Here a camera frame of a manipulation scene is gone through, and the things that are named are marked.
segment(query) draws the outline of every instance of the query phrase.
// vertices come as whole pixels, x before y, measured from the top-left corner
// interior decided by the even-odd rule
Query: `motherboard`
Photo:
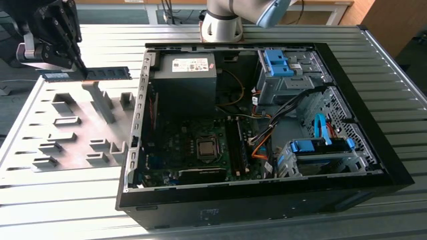
[[[140,176],[148,187],[262,178],[246,144],[254,136],[249,117],[166,121],[156,129],[156,151],[146,156]]]

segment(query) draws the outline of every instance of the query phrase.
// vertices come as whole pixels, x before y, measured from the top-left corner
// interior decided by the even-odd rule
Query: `aluminum profile table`
[[[82,33],[88,67],[131,69],[127,86],[108,83],[118,89],[138,87],[144,43],[198,42],[201,36],[197,26],[83,25]],[[39,80],[0,150],[2,239],[427,239],[427,101],[370,32],[349,26],[247,26],[245,39],[329,43],[415,184],[335,214],[147,232],[115,210],[120,167],[42,173],[6,167],[20,161],[10,151],[23,144],[16,136],[38,109],[47,84]]]

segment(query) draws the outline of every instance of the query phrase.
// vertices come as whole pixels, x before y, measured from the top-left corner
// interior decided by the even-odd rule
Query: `green circuit board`
[[[253,124],[250,118],[241,119],[245,141],[254,135]],[[148,187],[178,185],[179,171],[189,169],[226,169],[226,182],[262,178],[261,163],[257,159],[251,159],[249,172],[237,175],[233,170],[225,118],[164,122],[158,126],[156,136],[159,151],[148,155],[147,169],[142,176]],[[206,139],[217,143],[217,158],[213,160],[201,160],[198,154],[198,143]]]

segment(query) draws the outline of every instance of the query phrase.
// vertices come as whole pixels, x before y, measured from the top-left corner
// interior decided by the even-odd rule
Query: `power supply label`
[[[210,71],[207,58],[176,58],[172,61],[172,72],[207,72]]]

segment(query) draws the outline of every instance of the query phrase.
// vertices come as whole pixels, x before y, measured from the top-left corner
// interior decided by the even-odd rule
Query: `blue plastic latch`
[[[279,161],[278,161],[278,166],[281,165],[282,161],[286,159],[286,156],[282,155],[282,157],[279,158]]]
[[[353,138],[347,138],[347,144],[351,150],[357,148],[357,144]]]
[[[311,140],[295,141],[299,152],[314,152],[315,146]]]
[[[266,50],[266,62],[271,69],[271,76],[274,77],[293,77],[294,70],[289,66],[289,58],[285,56],[282,50]]]
[[[299,151],[295,142],[291,142],[291,149],[293,149],[293,153],[297,153]]]

